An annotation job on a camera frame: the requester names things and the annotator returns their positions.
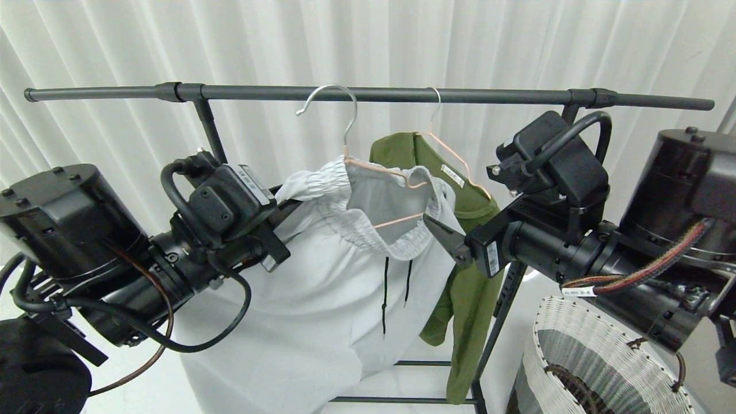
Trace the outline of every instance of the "robotic arm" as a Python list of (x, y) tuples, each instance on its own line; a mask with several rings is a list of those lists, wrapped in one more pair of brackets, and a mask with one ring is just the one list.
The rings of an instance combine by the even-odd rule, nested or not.
[[(273, 228), (299, 203), (277, 206), (272, 191), (259, 184), (250, 168), (227, 164), (206, 99), (217, 94), (243, 99), (243, 94), (268, 94), (266, 89), (165, 83), (26, 91), (32, 102), (43, 96), (192, 101), (215, 155), (200, 151), (163, 168), (162, 187), (177, 211), (171, 230), (153, 237), (141, 230), (93, 165), (56, 167), (2, 191), (0, 231), (21, 252), (0, 272), (0, 290), (25, 263), (13, 289), (14, 303), (25, 314), (0, 320), (0, 412), (76, 414), (87, 397), (110, 389), (90, 393), (91, 375), (79, 357), (98, 366), (107, 357), (70, 323), (73, 308), (116, 345), (150, 338), (163, 348), (196, 352), (217, 344), (237, 326), (250, 303), (250, 287), (238, 272), (257, 264), (271, 270), (289, 257)], [(353, 91), (364, 99), (380, 100), (377, 89), (359, 89)], [(301, 99), (309, 92), (284, 88), (267, 99)], [(433, 92), (426, 93), (434, 98)], [(528, 99), (510, 91), (497, 93), (490, 102)], [(694, 99), (606, 90), (563, 94), (570, 102), (592, 94), (589, 107), (599, 105), (597, 100), (614, 105), (617, 97), (620, 103), (629, 100), (624, 105), (712, 107), (712, 102), (698, 106)], [(341, 98), (337, 92), (324, 95)], [(593, 154), (578, 134), (595, 123), (601, 125), (601, 137)], [(500, 145), (500, 164), (488, 167), (492, 180), (517, 195), (509, 207), (466, 236), (429, 217), (425, 223), (458, 263), (475, 259), (489, 277), (509, 262), (532, 266), (672, 351), (701, 318), (709, 317), (722, 344), (716, 355), (719, 374), (736, 386), (731, 327), (736, 278), (729, 278), (736, 268), (734, 140), (694, 128), (662, 131), (617, 227), (602, 220), (609, 193), (602, 162), (610, 134), (611, 120), (604, 112), (572, 125), (557, 113), (545, 113)], [(194, 187), (187, 200), (174, 185), (174, 174)], [(509, 280), (520, 281), (522, 275), (517, 276)], [(208, 287), (217, 288), (224, 277), (236, 280), (246, 293), (241, 311), (225, 331), (199, 345), (174, 342), (170, 327), (166, 334), (157, 331), (186, 301)], [(509, 292), (504, 287), (500, 301)]]

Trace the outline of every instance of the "clothes hanger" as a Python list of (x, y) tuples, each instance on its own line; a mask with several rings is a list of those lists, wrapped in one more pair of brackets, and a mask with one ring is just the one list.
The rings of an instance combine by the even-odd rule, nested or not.
[[(407, 188), (410, 188), (410, 189), (418, 189), (421, 186), (425, 186), (425, 185), (429, 184), (428, 181), (424, 181), (422, 183), (418, 183), (418, 184), (412, 185), (411, 183), (409, 183), (408, 177), (406, 175), (402, 174), (401, 172), (393, 171), (393, 170), (390, 170), (390, 169), (387, 169), (387, 168), (383, 168), (382, 166), (375, 166), (375, 165), (371, 165), (371, 164), (366, 164), (366, 163), (360, 162), (360, 161), (358, 161), (356, 159), (350, 158), (350, 154), (349, 154), (348, 148), (347, 148), (347, 134), (350, 132), (350, 129), (353, 127), (353, 124), (355, 124), (355, 120), (358, 118), (358, 98), (355, 97), (355, 94), (349, 88), (347, 88), (345, 86), (342, 86), (342, 85), (336, 85), (336, 84), (322, 85), (322, 86), (318, 87), (317, 89), (315, 89), (314, 91), (312, 91), (311, 94), (309, 94), (309, 97), (307, 97), (307, 101), (304, 103), (304, 106), (302, 107), (302, 109), (299, 109), (297, 111), (297, 116), (299, 116), (299, 115), (303, 114), (304, 112), (306, 112), (307, 109), (309, 109), (309, 104), (312, 103), (312, 100), (314, 99), (314, 97), (320, 91), (323, 91), (323, 90), (325, 90), (327, 88), (338, 88), (338, 89), (341, 89), (346, 94), (350, 95), (350, 99), (353, 101), (353, 118), (350, 120), (350, 123), (347, 124), (347, 127), (345, 128), (345, 132), (344, 132), (344, 134), (342, 136), (342, 143), (343, 143), (343, 149), (344, 149), (344, 158), (343, 158), (343, 161), (345, 162), (345, 165), (352, 164), (352, 165), (356, 165), (356, 166), (361, 166), (361, 167), (363, 167), (365, 169), (370, 169), (371, 171), (383, 172), (383, 173), (391, 174), (391, 175), (397, 175), (397, 176), (399, 176), (399, 177), (401, 177), (401, 178), (404, 179), (404, 184), (406, 185)], [(398, 222), (403, 222), (403, 221), (406, 221), (406, 220), (411, 220), (411, 219), (414, 219), (414, 218), (421, 217), (423, 214), (424, 214), (423, 212), (422, 213), (418, 213), (418, 214), (412, 214), (411, 216), (407, 216), (407, 217), (403, 217), (403, 218), (400, 218), (400, 219), (392, 220), (390, 222), (384, 222), (384, 223), (375, 225), (375, 226), (373, 226), (373, 228), (386, 227), (388, 225), (392, 225), (392, 224), (395, 224), (395, 223), (398, 223)]]
[(434, 135), (434, 133), (432, 132), (432, 130), (433, 130), (432, 124), (434, 123), (434, 117), (438, 114), (439, 110), (442, 109), (442, 95), (439, 94), (439, 91), (436, 88), (430, 87), (430, 89), (432, 89), (434, 91), (434, 93), (437, 94), (437, 103), (438, 103), (438, 105), (437, 105), (437, 109), (434, 110), (434, 113), (432, 114), (432, 117), (429, 120), (429, 132), (428, 133), (420, 133), (420, 134), (421, 135), (428, 135), (428, 136), (434, 138), (434, 140), (437, 141), (438, 144), (442, 145), (442, 148), (445, 148), (455, 158), (459, 159), (460, 162), (462, 162), (462, 164), (465, 166), (465, 178), (467, 179), (467, 182), (471, 186), (474, 186), (475, 188), (480, 189), (481, 191), (483, 191), (483, 193), (486, 195), (486, 197), (488, 197), (488, 200), (493, 200), (493, 198), (491, 197), (491, 195), (488, 194), (488, 191), (486, 191), (486, 189), (483, 188), (483, 186), (479, 186), (478, 184), (473, 183), (473, 181), (470, 179), (470, 167), (467, 165), (467, 162), (465, 162), (465, 160), (462, 159), (462, 157), (460, 157), (460, 155), (458, 155), (457, 152), (453, 151), (452, 148), (450, 148), (446, 143), (442, 142), (442, 140), (439, 139), (439, 138), (437, 138), (437, 136)]

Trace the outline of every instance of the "white wicker basket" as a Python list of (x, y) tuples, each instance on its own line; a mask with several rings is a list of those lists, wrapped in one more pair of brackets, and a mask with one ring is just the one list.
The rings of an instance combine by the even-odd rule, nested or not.
[[(684, 390), (671, 390), (676, 376), (646, 352), (626, 345), (631, 339), (572, 300), (544, 299), (507, 412), (585, 414), (580, 404), (585, 403), (588, 413), (694, 413)], [(600, 398), (578, 396), (585, 400), (578, 402), (556, 374), (545, 371), (550, 364), (566, 368)], [(597, 409), (590, 409), (592, 400)]]

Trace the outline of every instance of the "drawstring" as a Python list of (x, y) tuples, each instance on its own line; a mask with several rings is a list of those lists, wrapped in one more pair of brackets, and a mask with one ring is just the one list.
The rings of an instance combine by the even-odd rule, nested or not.
[(389, 258), (386, 257), (386, 266), (383, 269), (383, 305), (381, 305), (381, 313), (383, 317), (383, 335), (386, 336), (386, 303), (389, 300)]
[(409, 278), (411, 277), (411, 263), (414, 260), (409, 260), (409, 272), (406, 273), (406, 296), (404, 296), (404, 307), (406, 308), (406, 301), (409, 300)]
[[(404, 307), (409, 300), (409, 280), (411, 278), (411, 264), (409, 260), (409, 271), (406, 273), (406, 295), (404, 296)], [(389, 258), (386, 257), (386, 266), (383, 267), (383, 305), (381, 305), (381, 324), (383, 324), (383, 335), (386, 336), (386, 306), (389, 301)]]

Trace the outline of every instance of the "silver hook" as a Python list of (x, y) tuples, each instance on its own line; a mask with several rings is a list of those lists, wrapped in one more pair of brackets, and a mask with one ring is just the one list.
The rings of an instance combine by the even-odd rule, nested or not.
[(347, 87), (342, 86), (342, 85), (335, 85), (335, 84), (320, 86), (319, 88), (312, 91), (311, 94), (309, 94), (309, 97), (307, 98), (307, 102), (304, 102), (304, 106), (302, 107), (302, 109), (299, 109), (297, 111), (297, 116), (306, 112), (307, 109), (309, 108), (309, 104), (312, 103), (312, 99), (314, 99), (314, 97), (319, 92), (327, 88), (339, 88), (343, 90), (346, 94), (350, 95), (350, 98), (353, 100), (353, 119), (350, 120), (350, 123), (347, 125), (347, 128), (345, 128), (345, 134), (342, 137), (342, 142), (347, 147), (347, 134), (350, 132), (350, 128), (353, 127), (353, 124), (355, 124), (355, 120), (358, 118), (358, 98), (356, 98), (355, 94)]
[(435, 94), (437, 94), (437, 109), (434, 110), (434, 113), (432, 114), (432, 117), (429, 119), (429, 124), (432, 125), (434, 122), (434, 117), (437, 116), (440, 109), (442, 109), (442, 95), (439, 94), (439, 91), (437, 88), (429, 87), (431, 90), (434, 91)]

